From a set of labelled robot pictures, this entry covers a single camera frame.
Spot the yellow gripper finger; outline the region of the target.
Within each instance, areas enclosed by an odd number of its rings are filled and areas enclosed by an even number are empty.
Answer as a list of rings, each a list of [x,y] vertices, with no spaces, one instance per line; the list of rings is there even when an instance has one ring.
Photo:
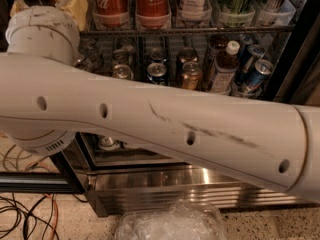
[[[55,7],[69,15],[80,31],[87,29],[88,0],[58,0]]]
[[[9,15],[11,17],[13,17],[17,13],[19,13],[19,12],[21,12],[23,10],[26,10],[26,9],[29,9],[29,6],[25,3],[24,0],[15,0],[13,2],[13,5],[12,5],[11,9],[10,9]]]

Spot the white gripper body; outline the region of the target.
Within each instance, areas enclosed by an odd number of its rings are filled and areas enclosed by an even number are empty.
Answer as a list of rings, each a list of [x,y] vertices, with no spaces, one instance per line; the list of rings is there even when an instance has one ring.
[[[66,65],[73,64],[80,44],[73,19],[50,6],[33,6],[16,13],[5,37],[9,53],[44,57]]]

